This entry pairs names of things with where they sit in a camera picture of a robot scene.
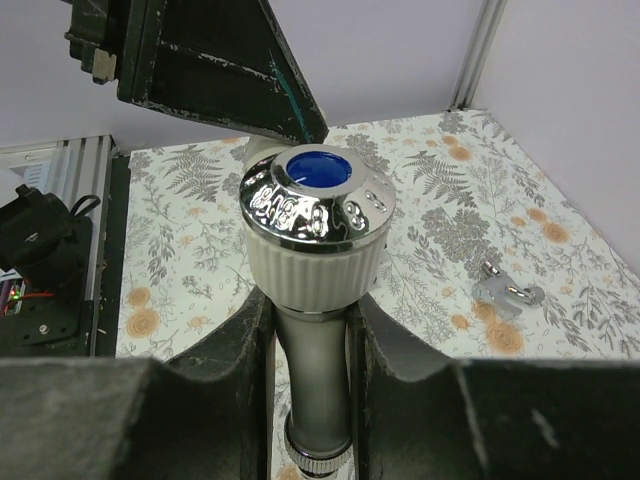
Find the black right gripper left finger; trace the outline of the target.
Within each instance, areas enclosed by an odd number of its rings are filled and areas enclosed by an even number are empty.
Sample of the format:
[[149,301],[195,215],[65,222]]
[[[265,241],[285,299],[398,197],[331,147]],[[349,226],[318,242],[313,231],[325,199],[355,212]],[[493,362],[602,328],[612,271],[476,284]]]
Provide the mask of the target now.
[[1,363],[5,479],[266,479],[274,405],[271,302],[253,290],[167,362]]

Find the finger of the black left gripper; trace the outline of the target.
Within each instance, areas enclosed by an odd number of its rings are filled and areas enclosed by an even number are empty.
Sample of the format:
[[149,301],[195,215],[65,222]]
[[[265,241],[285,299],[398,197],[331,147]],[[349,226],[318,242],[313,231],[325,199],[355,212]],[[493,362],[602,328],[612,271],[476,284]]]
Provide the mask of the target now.
[[318,144],[328,126],[267,1],[73,1],[65,37],[119,101],[187,121]]

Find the white faucet with chrome knob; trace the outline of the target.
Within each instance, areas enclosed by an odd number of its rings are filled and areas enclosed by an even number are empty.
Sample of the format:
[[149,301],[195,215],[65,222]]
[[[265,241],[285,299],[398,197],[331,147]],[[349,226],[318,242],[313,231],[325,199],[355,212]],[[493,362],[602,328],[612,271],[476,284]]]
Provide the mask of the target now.
[[395,188],[349,150],[253,137],[239,204],[288,362],[287,452],[304,477],[333,479],[352,444],[347,314],[376,280]]

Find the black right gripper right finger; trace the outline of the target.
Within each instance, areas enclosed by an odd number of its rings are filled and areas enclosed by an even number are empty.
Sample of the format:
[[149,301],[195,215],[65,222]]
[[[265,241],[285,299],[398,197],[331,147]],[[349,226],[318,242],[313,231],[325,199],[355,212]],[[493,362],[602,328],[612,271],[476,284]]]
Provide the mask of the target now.
[[454,359],[349,310],[359,479],[635,479],[635,361]]

